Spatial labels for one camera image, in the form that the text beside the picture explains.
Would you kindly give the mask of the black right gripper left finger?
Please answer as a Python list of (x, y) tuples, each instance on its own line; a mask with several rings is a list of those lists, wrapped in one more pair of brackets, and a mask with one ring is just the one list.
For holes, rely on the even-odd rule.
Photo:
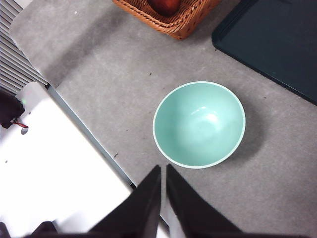
[(161, 167), (155, 166), (119, 206), (92, 227), (90, 238), (155, 238), (161, 207)]

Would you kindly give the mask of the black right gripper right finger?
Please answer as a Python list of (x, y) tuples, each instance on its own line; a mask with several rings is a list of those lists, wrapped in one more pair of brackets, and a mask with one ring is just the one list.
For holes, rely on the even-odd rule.
[(244, 238), (246, 234), (209, 205), (171, 165), (166, 166), (166, 191), (187, 238)]

